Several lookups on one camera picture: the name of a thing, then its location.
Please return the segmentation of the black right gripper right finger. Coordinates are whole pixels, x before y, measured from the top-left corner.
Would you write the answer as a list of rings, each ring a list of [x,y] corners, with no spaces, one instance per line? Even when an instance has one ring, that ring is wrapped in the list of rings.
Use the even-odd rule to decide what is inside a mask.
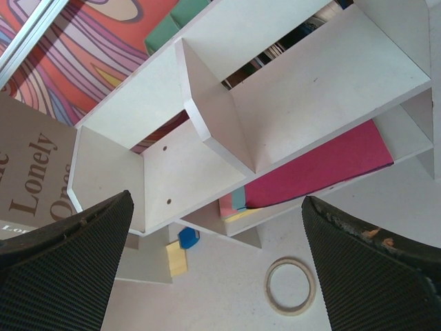
[[[439,330],[440,249],[313,196],[302,221],[332,330]]]

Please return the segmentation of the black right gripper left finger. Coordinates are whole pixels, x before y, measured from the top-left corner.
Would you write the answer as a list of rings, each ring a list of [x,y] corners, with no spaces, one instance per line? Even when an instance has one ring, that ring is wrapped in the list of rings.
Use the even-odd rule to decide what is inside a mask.
[[[100,330],[132,216],[124,190],[1,241],[1,329]]]

